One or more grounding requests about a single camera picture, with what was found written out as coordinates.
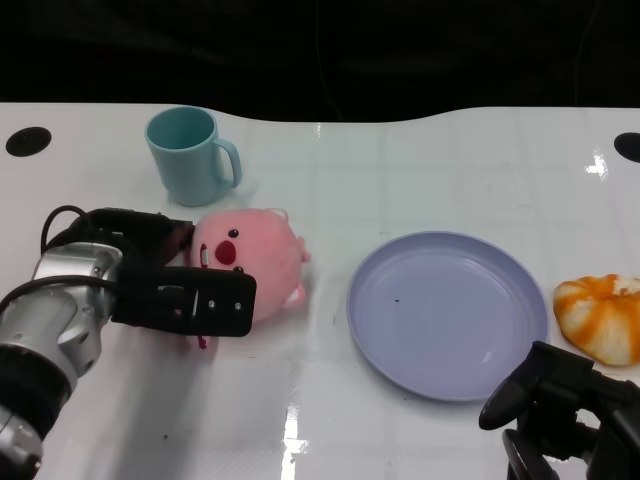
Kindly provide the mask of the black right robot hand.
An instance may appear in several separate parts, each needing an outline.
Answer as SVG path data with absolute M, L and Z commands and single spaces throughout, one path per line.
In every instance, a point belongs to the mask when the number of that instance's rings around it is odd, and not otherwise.
M 509 479 L 556 479 L 547 459 L 580 458 L 588 479 L 639 477 L 639 387 L 535 341 L 485 403 L 479 426 L 504 429 Z

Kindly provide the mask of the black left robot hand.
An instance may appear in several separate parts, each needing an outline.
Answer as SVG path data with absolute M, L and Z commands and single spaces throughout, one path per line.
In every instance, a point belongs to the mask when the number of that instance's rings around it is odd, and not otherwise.
M 252 327 L 256 280 L 245 273 L 171 266 L 191 244 L 195 225 L 160 213 L 102 208 L 81 213 L 41 250 L 86 242 L 123 254 L 116 268 L 111 320 L 197 337 L 243 337 Z

